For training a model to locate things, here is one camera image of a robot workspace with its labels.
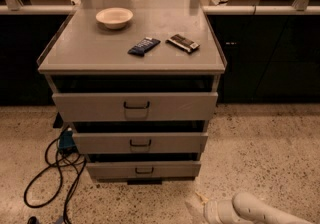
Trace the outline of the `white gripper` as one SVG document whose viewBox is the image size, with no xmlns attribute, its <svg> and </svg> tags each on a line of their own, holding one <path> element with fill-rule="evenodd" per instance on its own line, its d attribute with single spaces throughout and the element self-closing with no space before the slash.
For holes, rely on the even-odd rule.
<svg viewBox="0 0 320 224">
<path fill-rule="evenodd" d="M 209 224 L 221 224 L 217 211 L 217 203 L 215 201 L 209 201 L 209 199 L 201 193 L 195 192 L 195 194 L 198 196 L 201 204 L 204 205 L 204 210 L 202 210 L 200 204 L 185 202 L 185 206 L 190 214 L 191 223 L 205 224 L 207 221 Z"/>
</svg>

